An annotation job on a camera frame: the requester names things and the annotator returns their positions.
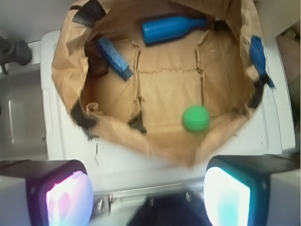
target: cyan light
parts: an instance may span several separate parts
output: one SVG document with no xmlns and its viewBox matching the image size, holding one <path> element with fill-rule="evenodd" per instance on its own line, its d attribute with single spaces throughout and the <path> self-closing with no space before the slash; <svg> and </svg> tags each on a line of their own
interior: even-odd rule
<svg viewBox="0 0 301 226">
<path fill-rule="evenodd" d="M 246 226 L 250 188 L 219 167 L 211 167 L 204 178 L 204 203 L 214 226 Z"/>
<path fill-rule="evenodd" d="M 49 226 L 88 225 L 92 214 L 90 179 L 77 171 L 46 193 Z"/>
</svg>

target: blue plastic bottle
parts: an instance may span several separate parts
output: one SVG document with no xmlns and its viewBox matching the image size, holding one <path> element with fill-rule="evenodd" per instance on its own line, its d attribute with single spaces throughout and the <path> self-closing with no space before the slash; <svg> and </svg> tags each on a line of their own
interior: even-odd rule
<svg viewBox="0 0 301 226">
<path fill-rule="evenodd" d="M 191 29 L 204 27 L 206 19 L 190 19 L 184 16 L 172 16 L 142 24 L 142 34 L 145 44 L 180 37 Z"/>
</svg>

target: green ball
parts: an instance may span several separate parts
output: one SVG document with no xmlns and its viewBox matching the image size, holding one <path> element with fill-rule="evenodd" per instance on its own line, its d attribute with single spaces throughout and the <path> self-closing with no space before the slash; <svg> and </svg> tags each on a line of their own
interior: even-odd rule
<svg viewBox="0 0 301 226">
<path fill-rule="evenodd" d="M 184 111 L 183 124 L 190 131 L 202 131 L 208 127 L 209 123 L 209 112 L 203 106 L 190 106 Z"/>
</svg>

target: paper bag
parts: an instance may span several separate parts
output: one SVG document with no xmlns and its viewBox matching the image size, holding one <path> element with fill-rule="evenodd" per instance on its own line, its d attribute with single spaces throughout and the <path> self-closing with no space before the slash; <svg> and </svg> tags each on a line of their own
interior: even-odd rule
<svg viewBox="0 0 301 226">
<path fill-rule="evenodd" d="M 142 22 L 175 15 L 205 16 L 208 26 L 146 46 Z M 225 21 L 225 29 L 214 29 L 215 20 Z M 249 54 L 252 35 L 261 37 L 252 0 L 79 0 L 61 29 L 53 81 L 89 138 L 192 166 L 233 136 L 261 100 Z M 128 81 L 90 51 L 100 37 L 129 63 L 134 73 Z M 209 110 L 205 131 L 184 128 L 190 105 Z"/>
</svg>

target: white surface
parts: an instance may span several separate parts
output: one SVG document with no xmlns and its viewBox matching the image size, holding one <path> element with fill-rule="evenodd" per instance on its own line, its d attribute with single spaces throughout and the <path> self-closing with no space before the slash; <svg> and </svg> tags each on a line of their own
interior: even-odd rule
<svg viewBox="0 0 301 226">
<path fill-rule="evenodd" d="M 24 178 L 0 175 L 0 225 L 31 225 Z"/>
<path fill-rule="evenodd" d="M 148 157 L 102 139 L 88 140 L 82 129 L 74 125 L 68 116 L 51 78 L 51 63 L 58 37 L 59 31 L 54 31 L 41 40 L 41 86 L 48 156 L 50 160 L 81 160 L 87 168 L 95 191 L 123 190 L 128 187 L 201 178 L 207 161 L 215 154 L 282 153 L 282 142 L 291 139 L 285 134 L 281 136 L 278 116 L 283 117 L 281 120 L 286 120 L 287 123 L 292 122 L 292 116 L 288 113 L 278 114 L 278 100 L 274 97 L 274 90 L 265 87 L 262 104 L 253 118 L 203 164 L 191 169 L 173 166 L 165 160 Z M 281 72 L 275 74 L 275 84 L 282 77 L 284 75 Z M 286 86 L 277 87 L 277 90 L 281 89 L 287 93 Z"/>
<path fill-rule="evenodd" d="M 292 108 L 288 87 L 285 78 L 285 72 L 282 65 L 281 56 L 275 39 L 272 39 L 264 45 L 268 74 L 272 78 L 276 88 L 273 90 L 274 99 L 270 97 L 270 101 L 277 103 L 277 111 L 281 132 L 281 145 L 284 152 L 295 148 L 295 133 L 292 118 Z"/>
<path fill-rule="evenodd" d="M 271 175 L 268 226 L 300 225 L 300 169 Z"/>
<path fill-rule="evenodd" d="M 61 29 L 76 0 L 1 0 L 0 28 L 16 40 L 41 40 L 49 31 Z"/>
</svg>

